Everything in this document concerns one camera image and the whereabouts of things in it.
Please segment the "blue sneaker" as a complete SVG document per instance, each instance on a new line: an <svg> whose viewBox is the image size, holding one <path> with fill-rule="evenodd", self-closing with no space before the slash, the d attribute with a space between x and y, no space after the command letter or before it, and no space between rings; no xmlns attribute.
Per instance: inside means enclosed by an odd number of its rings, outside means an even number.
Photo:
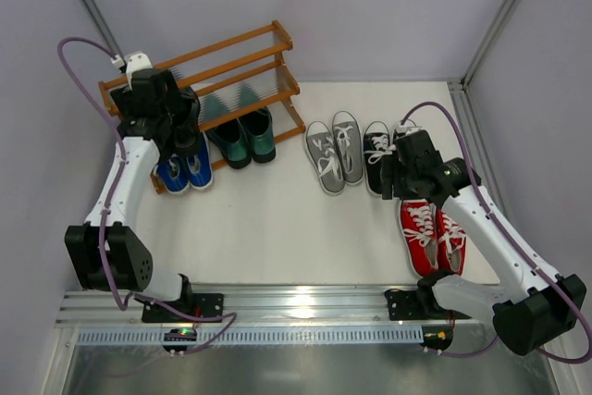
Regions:
<svg viewBox="0 0 592 395"><path fill-rule="evenodd" d="M200 148L197 154L186 157L184 166L189 183L195 190L205 190L213 184L214 174L210 163L209 142L203 134L200 135Z"/></svg>
<svg viewBox="0 0 592 395"><path fill-rule="evenodd" d="M182 194L190 186L181 159L176 155L172 155L167 161L158 164L154 169L154 173L160 179L166 191L171 194Z"/></svg>

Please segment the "black loafer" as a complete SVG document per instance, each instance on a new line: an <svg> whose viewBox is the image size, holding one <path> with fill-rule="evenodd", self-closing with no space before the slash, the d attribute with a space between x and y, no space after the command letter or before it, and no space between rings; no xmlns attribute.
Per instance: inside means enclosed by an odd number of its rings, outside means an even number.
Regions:
<svg viewBox="0 0 592 395"><path fill-rule="evenodd" d="M175 117L173 143L178 156L189 157L198 154L203 145L198 123L201 103L191 87L181 89L180 94L184 110Z"/></svg>

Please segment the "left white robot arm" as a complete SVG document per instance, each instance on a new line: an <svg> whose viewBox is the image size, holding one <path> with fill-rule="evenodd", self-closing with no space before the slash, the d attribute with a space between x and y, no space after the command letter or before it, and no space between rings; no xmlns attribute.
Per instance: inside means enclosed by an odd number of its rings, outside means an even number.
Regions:
<svg viewBox="0 0 592 395"><path fill-rule="evenodd" d="M117 58L126 83L111 92L121 120L114 160L105 185L83 223L71 225L65 244L75 273L86 290L109 291L117 302L157 305L173 316L195 313L189 280L154 264L135 232L140 203L157 167L175 157L187 158L205 147L198 127L200 104L174 74L156 68L142 52Z"/></svg>

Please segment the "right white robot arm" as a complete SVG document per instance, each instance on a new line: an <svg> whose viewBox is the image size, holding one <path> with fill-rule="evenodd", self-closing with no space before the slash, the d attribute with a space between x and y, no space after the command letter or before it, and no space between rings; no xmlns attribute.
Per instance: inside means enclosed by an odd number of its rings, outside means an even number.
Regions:
<svg viewBox="0 0 592 395"><path fill-rule="evenodd" d="M425 312L454 311L491 325L521 356L575 327L586 285L577 275L562 276L533 250L496 209L470 163L444 160L426 130L410 127L384 156L383 177L384 198L433 204L459 224L499 279L488 286L434 272L417 284Z"/></svg>

